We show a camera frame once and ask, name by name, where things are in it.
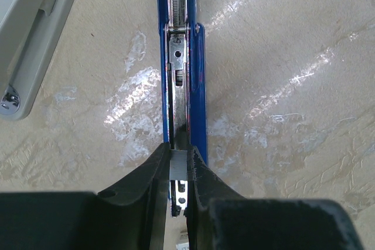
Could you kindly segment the silver black stapler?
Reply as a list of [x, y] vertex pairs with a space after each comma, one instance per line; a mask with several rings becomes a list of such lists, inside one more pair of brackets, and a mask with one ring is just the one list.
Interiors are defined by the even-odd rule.
[[74, 0], [1, 0], [1, 118], [29, 115]]

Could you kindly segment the silver staple strip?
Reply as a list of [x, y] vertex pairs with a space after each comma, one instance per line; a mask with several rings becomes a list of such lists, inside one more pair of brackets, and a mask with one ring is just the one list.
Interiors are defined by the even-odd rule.
[[171, 150], [169, 180], [188, 180], [186, 150]]

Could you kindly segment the blue black stapler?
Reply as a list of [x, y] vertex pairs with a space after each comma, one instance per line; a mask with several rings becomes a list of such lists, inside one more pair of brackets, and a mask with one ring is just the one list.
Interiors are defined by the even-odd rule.
[[[158, 0], [163, 139], [172, 150], [198, 148], [207, 161], [205, 29], [196, 0]], [[169, 180], [171, 216], [188, 204], [188, 181]]]

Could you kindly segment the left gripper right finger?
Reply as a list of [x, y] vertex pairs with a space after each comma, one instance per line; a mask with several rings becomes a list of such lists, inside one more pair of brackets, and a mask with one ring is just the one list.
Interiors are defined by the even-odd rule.
[[249, 199], [187, 150], [191, 249], [363, 249], [340, 204], [326, 199]]

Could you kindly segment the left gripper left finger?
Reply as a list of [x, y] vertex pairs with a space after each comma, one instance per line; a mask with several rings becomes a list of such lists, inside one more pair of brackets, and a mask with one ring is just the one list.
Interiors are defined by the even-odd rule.
[[1, 194], [2, 249], [162, 249], [168, 143], [98, 192]]

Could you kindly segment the white staple box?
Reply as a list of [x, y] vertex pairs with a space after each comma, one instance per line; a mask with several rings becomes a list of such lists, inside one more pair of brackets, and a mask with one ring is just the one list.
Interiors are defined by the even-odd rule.
[[189, 236], [187, 231], [183, 231], [179, 234], [176, 250], [189, 250]]

